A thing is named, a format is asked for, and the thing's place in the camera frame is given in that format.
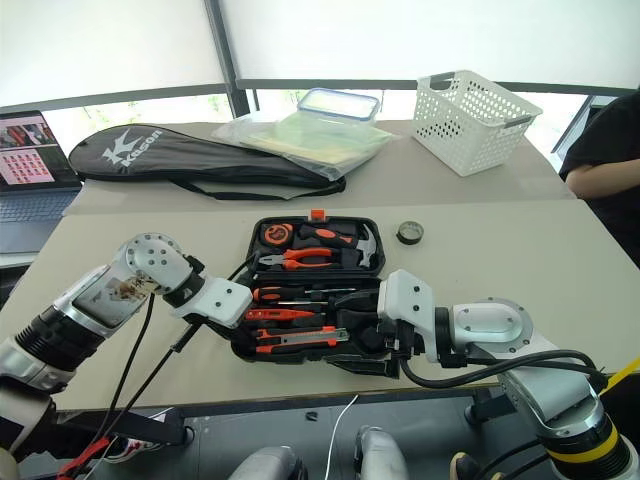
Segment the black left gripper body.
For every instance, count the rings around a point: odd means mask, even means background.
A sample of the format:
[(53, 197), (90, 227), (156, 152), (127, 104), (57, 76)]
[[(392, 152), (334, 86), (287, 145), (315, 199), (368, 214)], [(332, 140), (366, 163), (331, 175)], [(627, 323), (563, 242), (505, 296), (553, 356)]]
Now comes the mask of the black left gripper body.
[(228, 327), (223, 324), (220, 324), (208, 317), (203, 317), (201, 315), (187, 315), (185, 317), (185, 321), (190, 325), (200, 325), (206, 326), (213, 331), (233, 331), (234, 327)]

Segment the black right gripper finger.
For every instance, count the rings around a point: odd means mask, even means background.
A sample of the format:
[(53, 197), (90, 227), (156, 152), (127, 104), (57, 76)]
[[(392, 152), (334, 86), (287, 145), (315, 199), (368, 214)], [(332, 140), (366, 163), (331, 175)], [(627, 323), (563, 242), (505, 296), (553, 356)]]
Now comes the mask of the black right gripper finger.
[(358, 290), (349, 294), (336, 297), (329, 302), (328, 313), (336, 314), (341, 310), (358, 313), (376, 313), (378, 304), (377, 290)]
[(400, 367), (397, 360), (370, 359), (358, 355), (334, 355), (329, 357), (333, 366), (358, 375), (399, 378)]

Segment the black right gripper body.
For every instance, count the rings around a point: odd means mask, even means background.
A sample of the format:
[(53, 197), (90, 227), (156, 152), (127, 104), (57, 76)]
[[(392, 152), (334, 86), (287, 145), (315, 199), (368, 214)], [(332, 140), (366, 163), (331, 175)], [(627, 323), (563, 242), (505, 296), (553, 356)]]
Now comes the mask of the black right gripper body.
[(423, 337), (408, 321), (379, 316), (376, 333), (379, 337), (378, 353), (395, 353), (405, 359), (426, 353)]

